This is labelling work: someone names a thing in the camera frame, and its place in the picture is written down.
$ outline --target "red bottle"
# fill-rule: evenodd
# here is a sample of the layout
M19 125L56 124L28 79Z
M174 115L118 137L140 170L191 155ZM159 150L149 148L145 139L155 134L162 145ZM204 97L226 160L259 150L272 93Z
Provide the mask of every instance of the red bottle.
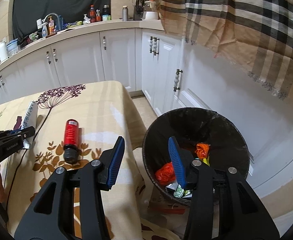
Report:
M94 5L91 5L91 9L90 9L90 22L91 23L95 23L96 22L96 13L94 10Z
M74 164L78 161L78 145L79 145L79 123L70 119L66 121L64 132L64 154L65 162Z

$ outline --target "faucet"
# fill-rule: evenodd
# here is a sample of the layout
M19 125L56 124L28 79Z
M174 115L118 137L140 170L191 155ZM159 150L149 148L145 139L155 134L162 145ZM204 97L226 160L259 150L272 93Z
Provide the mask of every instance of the faucet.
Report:
M61 21L60 21L60 17L56 14L56 13L49 13L48 15L46 15L46 17L42 20L43 23L46 22L46 20L48 19L48 17L50 17L51 15L54 15L57 18L57 27L59 28L59 30L63 30L62 26L61 26Z

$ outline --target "black curtain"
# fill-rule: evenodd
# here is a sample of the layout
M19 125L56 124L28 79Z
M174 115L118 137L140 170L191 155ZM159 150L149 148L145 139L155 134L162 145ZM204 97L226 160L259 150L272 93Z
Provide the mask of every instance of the black curtain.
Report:
M103 6L110 2L111 0L14 0L14 38L23 38L37 31L36 20L44 19L49 13L61 15L64 23L72 23L83 20L83 15L88 14L91 4L102 12Z

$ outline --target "thermos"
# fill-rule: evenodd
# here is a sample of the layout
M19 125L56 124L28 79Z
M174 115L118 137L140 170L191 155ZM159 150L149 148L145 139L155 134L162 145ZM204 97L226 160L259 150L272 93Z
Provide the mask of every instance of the thermos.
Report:
M79 145L79 123L70 119L66 121L64 132L64 160L69 164L78 161L78 145Z
M122 9L122 21L123 22L128 21L128 7L127 6L123 6L123 9Z

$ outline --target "bottle label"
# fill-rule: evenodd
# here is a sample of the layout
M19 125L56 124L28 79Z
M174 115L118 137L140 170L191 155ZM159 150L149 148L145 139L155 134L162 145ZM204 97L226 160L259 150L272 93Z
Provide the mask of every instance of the bottle label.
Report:
M78 123L75 121L69 121L69 124L78 125Z

